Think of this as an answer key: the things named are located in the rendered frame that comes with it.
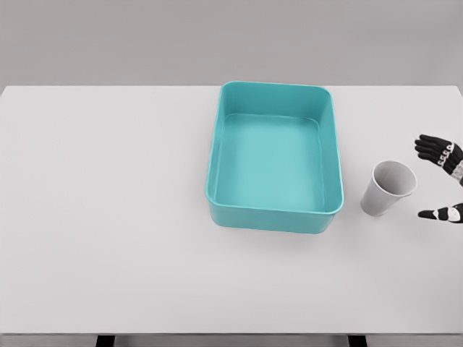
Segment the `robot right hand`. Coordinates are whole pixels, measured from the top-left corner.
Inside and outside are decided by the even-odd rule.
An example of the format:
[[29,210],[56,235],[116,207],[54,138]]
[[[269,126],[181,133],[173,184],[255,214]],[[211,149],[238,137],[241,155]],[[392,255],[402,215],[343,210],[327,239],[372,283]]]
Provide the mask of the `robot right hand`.
[[[455,142],[440,137],[421,134],[415,140],[417,157],[441,168],[463,188],[463,149]],[[440,207],[437,210],[421,210],[417,216],[428,220],[463,224],[463,202]]]

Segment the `white paper cup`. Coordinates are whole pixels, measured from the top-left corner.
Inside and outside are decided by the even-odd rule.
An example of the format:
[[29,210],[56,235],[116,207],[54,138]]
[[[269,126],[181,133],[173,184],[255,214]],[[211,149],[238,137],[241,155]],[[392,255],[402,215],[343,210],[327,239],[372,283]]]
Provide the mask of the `white paper cup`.
[[396,160],[383,160],[372,169],[360,207],[370,216],[381,216],[416,188],[417,177],[409,166]]

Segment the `teal plastic basket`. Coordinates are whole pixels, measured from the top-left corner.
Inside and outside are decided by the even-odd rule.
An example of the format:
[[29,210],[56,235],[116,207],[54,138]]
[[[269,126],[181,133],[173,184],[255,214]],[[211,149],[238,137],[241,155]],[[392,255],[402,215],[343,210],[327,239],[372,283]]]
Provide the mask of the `teal plastic basket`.
[[332,94],[314,85],[222,85],[205,196],[219,226],[324,232],[344,204]]

